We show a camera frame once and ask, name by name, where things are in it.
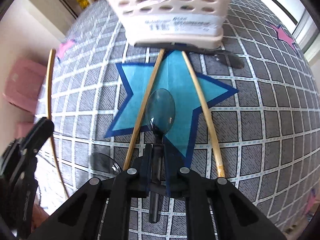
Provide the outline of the bamboo chopstick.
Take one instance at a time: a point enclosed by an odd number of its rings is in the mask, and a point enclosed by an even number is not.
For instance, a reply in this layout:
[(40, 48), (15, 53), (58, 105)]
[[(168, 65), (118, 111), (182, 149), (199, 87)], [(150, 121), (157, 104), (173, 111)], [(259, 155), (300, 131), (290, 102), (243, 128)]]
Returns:
[(142, 123), (143, 116), (144, 116), (144, 113), (145, 113), (146, 104), (147, 104), (149, 96), (151, 94), (151, 91), (152, 91), (152, 88), (153, 88), (153, 84), (154, 84), (154, 81), (156, 79), (158, 70), (159, 70), (159, 68), (161, 66), (161, 62), (163, 60), (164, 54), (165, 54), (165, 49), (161, 49), (160, 52), (159, 52), (159, 55), (157, 56), (157, 60), (156, 60), (156, 63), (154, 65), (154, 68), (153, 68), (153, 71), (151, 73), (151, 76), (149, 78), (148, 85), (146, 87), (146, 90), (145, 90), (145, 93), (144, 93), (144, 97), (143, 97), (143, 100), (142, 100), (142, 103), (141, 103), (141, 106), (140, 106), (140, 109), (139, 109), (139, 112), (138, 112), (138, 115), (137, 115), (137, 118), (136, 118), (136, 122), (135, 122), (135, 125), (134, 125), (134, 128), (133, 128), (133, 133), (132, 133), (131, 140), (130, 140), (130, 143), (129, 143), (129, 148), (127, 150), (126, 158), (125, 158), (125, 161), (124, 161), (124, 165), (123, 165), (123, 169), (124, 170), (127, 170), (129, 168), (129, 166), (130, 166), (131, 158), (132, 158), (132, 155), (133, 155), (133, 150), (134, 150), (135, 145), (136, 145), (137, 136), (139, 134), (141, 123)]
[(208, 128), (208, 132), (209, 132), (209, 136), (210, 136), (210, 142), (212, 145), (212, 150), (213, 150), (213, 154), (214, 154), (214, 158), (215, 158), (215, 164), (216, 164), (216, 169), (217, 169), (217, 175), (218, 177), (223, 177), (225, 178), (225, 169), (224, 169), (224, 165), (223, 165), (223, 160), (222, 160), (222, 155), (221, 155), (221, 151), (220, 151), (220, 146), (219, 146), (219, 141), (217, 138), (217, 134), (216, 134), (216, 130), (214, 127), (214, 123), (212, 120), (212, 114), (208, 108), (206, 99), (204, 97), (204, 93), (202, 91), (202, 88), (200, 86), (200, 83), (197, 79), (197, 76), (195, 74), (195, 71), (192, 67), (192, 64), (186, 54), (185, 51), (182, 51), (182, 56), (184, 58), (185, 64), (188, 68), (189, 74), (191, 76), (191, 79), (193, 81), (193, 84), (195, 86), (196, 89), (196, 93), (197, 96), (199, 98), (200, 104), (201, 104), (201, 108), (203, 111), (203, 115), (204, 115), (204, 119), (206, 121), (207, 124), (207, 128)]

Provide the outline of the plain wooden chopstick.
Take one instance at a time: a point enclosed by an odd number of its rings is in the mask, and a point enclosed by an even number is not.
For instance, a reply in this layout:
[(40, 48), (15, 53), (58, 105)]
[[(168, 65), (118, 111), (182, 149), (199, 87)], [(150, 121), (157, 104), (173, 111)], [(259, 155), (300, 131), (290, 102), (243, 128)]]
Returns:
[[(46, 102), (47, 102), (46, 115), (49, 120), (52, 119), (52, 78), (53, 78), (53, 68), (54, 68), (55, 55), (56, 55), (56, 50), (51, 49), (49, 52), (48, 64), (47, 64), (47, 74), (46, 74)], [(52, 147), (52, 154), (53, 154), (53, 158), (54, 158), (55, 168), (57, 170), (57, 174), (59, 176), (61, 185), (63, 187), (65, 197), (66, 197), (66, 199), (68, 199), (69, 194), (67, 191), (67, 187), (65, 186), (63, 176), (62, 176), (62, 173), (61, 173), (61, 170), (59, 167), (59, 162), (57, 159), (56, 147), (55, 147), (55, 141), (54, 141), (53, 135), (50, 137), (50, 145)]]

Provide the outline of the steel spoon dark handle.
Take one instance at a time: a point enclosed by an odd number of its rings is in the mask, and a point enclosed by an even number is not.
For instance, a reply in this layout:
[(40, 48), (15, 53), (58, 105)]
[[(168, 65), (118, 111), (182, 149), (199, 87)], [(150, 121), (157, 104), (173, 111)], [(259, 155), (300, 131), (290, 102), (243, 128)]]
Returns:
[(214, 59), (222, 64), (223, 59), (229, 62), (230, 67), (234, 69), (244, 68), (244, 63), (238, 55), (225, 49), (204, 49), (195, 46), (189, 46), (186, 44), (176, 43), (174, 48), (180, 51), (186, 51), (189, 53), (198, 53), (203, 55), (213, 56)]

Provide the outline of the pink stool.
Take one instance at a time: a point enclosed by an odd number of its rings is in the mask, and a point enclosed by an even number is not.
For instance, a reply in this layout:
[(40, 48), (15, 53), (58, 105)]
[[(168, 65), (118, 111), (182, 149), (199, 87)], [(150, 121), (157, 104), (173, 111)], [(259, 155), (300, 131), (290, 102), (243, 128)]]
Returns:
[(1, 125), (15, 138), (33, 125), (37, 101), (47, 67), (29, 59), (18, 59), (1, 90)]

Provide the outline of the grey checkered tablecloth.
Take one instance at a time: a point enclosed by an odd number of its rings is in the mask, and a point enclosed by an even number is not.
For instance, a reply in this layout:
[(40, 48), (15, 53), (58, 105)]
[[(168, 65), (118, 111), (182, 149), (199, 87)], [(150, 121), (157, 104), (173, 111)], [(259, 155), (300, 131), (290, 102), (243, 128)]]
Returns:
[[(220, 144), (226, 178), (278, 229), (290, 229), (319, 194), (319, 91), (303, 53), (262, 0), (230, 0), (222, 47), (244, 68), (190, 53)], [(69, 195), (94, 171), (94, 152), (124, 164), (136, 116), (159, 54), (129, 45), (106, 0), (83, 11), (64, 40), (53, 69), (52, 120), (57, 159)], [(175, 120), (163, 138), (185, 166), (217, 177), (208, 128), (179, 51), (167, 51), (154, 89), (174, 98)], [(133, 157), (154, 142), (146, 118)], [(41, 206), (54, 212), (66, 199), (50, 144), (39, 152)]]

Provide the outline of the beige plastic utensil caddy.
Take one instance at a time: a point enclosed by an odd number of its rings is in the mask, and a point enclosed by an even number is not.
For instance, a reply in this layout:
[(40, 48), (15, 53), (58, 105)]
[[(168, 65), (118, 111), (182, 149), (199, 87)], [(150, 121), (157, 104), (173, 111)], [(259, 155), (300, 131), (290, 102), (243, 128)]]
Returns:
[(229, 0), (107, 0), (132, 46), (219, 48)]

